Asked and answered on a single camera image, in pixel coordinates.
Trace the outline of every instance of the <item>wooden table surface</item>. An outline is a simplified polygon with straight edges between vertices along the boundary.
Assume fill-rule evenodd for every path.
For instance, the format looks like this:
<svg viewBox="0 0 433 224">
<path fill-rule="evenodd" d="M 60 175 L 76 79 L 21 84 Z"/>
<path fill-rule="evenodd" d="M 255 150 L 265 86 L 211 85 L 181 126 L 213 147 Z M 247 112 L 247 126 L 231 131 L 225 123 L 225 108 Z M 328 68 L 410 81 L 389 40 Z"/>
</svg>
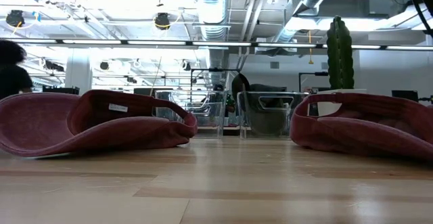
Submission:
<svg viewBox="0 0 433 224">
<path fill-rule="evenodd" d="M 289 141 L 23 159 L 0 153 L 1 224 L 433 223 L 433 167 Z"/>
</svg>

